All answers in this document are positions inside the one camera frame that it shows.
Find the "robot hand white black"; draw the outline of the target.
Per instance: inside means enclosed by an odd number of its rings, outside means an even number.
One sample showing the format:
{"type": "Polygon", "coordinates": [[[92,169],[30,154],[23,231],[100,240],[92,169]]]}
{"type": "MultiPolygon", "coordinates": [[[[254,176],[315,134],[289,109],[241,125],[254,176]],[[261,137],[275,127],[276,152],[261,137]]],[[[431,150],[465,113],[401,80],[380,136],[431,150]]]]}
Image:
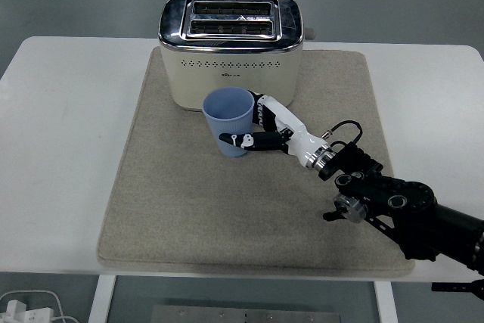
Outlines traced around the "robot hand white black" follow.
{"type": "Polygon", "coordinates": [[[283,151],[306,168],[320,170],[336,153],[321,137],[272,96],[252,93],[253,121],[263,128],[254,133],[221,133],[219,140],[245,151],[283,151]]]}

